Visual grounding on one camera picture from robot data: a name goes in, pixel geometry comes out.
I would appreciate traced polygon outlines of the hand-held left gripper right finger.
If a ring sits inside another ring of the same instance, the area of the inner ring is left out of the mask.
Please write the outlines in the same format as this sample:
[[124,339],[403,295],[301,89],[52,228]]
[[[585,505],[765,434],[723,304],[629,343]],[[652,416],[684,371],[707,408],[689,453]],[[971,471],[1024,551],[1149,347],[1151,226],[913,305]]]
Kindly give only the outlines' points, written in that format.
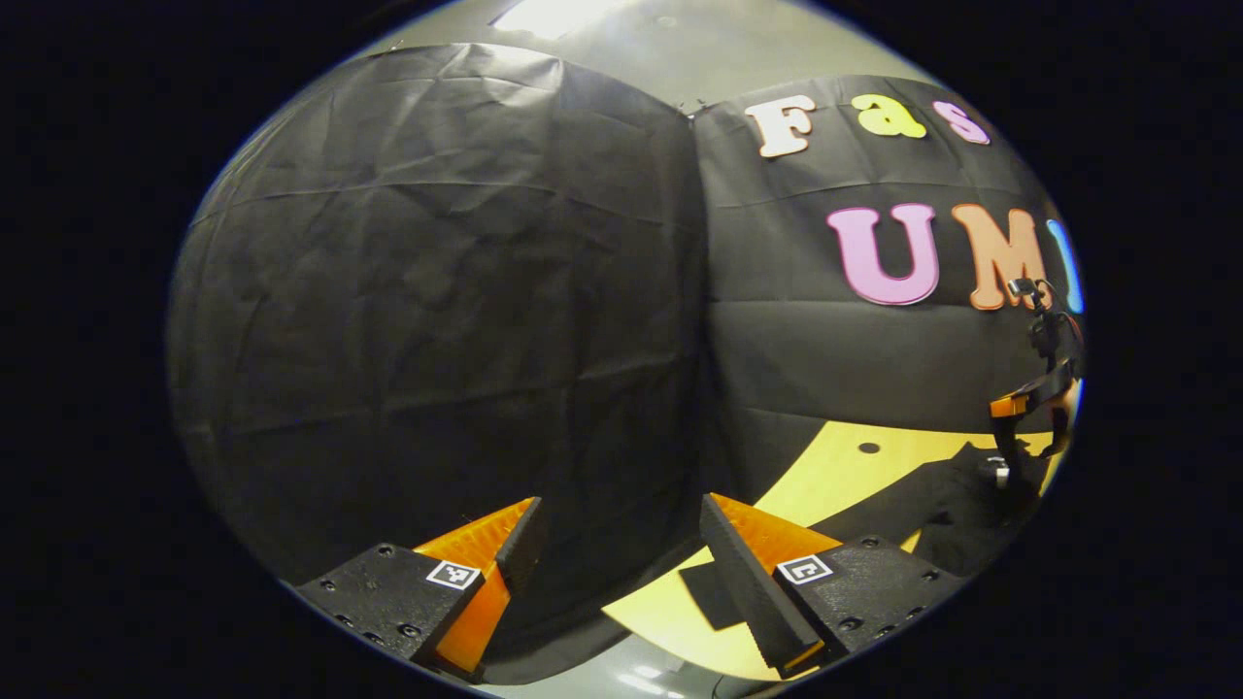
[[875,534],[839,541],[718,494],[704,495],[699,530],[781,680],[866,653],[966,585]]

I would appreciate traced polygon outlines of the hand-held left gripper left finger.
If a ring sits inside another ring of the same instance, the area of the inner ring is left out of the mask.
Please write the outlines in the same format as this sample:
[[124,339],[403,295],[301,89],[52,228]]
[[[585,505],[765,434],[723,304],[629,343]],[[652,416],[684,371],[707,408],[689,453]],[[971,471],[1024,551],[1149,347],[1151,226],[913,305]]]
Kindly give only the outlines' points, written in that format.
[[377,544],[295,587],[319,614],[397,659],[480,682],[484,655],[548,540],[541,498],[428,544]]

